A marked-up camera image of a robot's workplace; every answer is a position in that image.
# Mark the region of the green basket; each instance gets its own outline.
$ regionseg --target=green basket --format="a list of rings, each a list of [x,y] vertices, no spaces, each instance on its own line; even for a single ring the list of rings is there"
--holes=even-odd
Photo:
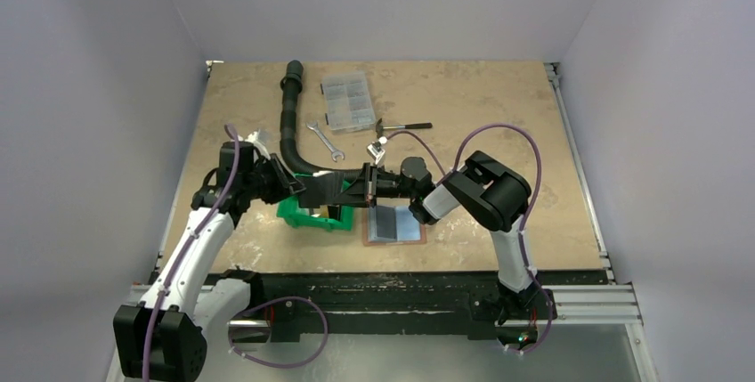
[[[307,175],[294,175],[296,177],[305,177]],[[349,186],[349,182],[344,181],[344,190]],[[300,226],[312,226],[321,228],[328,232],[334,229],[341,231],[350,231],[353,225],[353,207],[341,207],[341,220],[329,219],[327,217],[314,217],[307,213],[306,208],[299,208],[299,198],[297,196],[288,197],[278,204],[277,217],[286,221],[288,226],[298,228]]]

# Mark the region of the gray wall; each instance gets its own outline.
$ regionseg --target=gray wall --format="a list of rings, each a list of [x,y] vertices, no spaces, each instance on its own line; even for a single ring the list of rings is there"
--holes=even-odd
[[[541,59],[595,0],[175,0],[208,59]]]
[[[665,381],[753,380],[755,4],[597,0],[564,98]]]
[[[2,380],[102,380],[203,90],[171,0],[0,0]]]

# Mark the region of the wooden tabletop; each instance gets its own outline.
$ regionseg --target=wooden tabletop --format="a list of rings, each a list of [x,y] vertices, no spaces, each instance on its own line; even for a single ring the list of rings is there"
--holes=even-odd
[[[434,124],[433,129],[418,133],[447,168],[453,165],[461,141],[478,126],[508,122],[528,131],[540,147],[544,170],[540,197],[528,223],[534,263],[540,269],[601,267],[569,143],[541,62],[305,62],[297,147],[313,164],[359,168],[369,161],[365,147],[375,139],[374,131],[333,134],[325,126],[322,77],[355,70],[367,75],[376,115],[387,125]],[[220,145],[227,140],[224,123],[232,122],[243,136],[263,128],[270,135],[268,150],[279,152],[279,82],[285,71],[286,63],[213,66],[179,186],[166,256],[172,253],[186,226],[191,195],[217,165]],[[345,161],[334,163],[320,139],[304,127],[304,122],[312,119],[345,153]],[[405,157],[421,156],[433,178],[440,178],[426,151],[411,137],[399,135],[386,148],[386,168],[395,171]],[[474,150],[493,156],[534,185],[532,150],[516,133],[486,131],[469,143],[463,158]],[[407,204],[388,199],[380,203]],[[497,266],[488,232],[461,207],[427,227],[427,244],[384,247],[362,245],[362,209],[355,212],[351,232],[294,229],[276,217],[275,211],[276,206],[253,202],[216,258],[213,271],[236,265],[259,272],[467,271]]]

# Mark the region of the combination wrench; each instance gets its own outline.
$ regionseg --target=combination wrench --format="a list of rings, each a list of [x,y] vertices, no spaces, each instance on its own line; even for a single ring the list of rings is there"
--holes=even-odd
[[[333,143],[328,140],[328,137],[325,137],[325,134],[320,131],[320,128],[317,127],[317,121],[310,121],[306,123],[307,128],[314,131],[315,134],[317,134],[318,137],[320,137],[320,140],[322,140],[323,143],[325,143],[325,146],[328,146],[328,150],[330,150],[330,157],[333,158],[333,161],[338,161],[338,157],[341,157],[341,159],[346,159],[346,155],[338,149],[336,149],[336,146],[333,146]]]

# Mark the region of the black hose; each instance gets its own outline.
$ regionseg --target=black hose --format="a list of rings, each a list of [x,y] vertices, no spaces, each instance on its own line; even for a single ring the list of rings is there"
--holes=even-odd
[[[304,66],[298,60],[291,61],[286,67],[286,76],[280,81],[283,90],[283,111],[280,113],[280,156],[293,173],[311,175],[318,171],[329,170],[344,173],[344,179],[351,183],[356,180],[360,169],[339,170],[319,167],[305,161],[296,150],[296,106],[302,92]]]

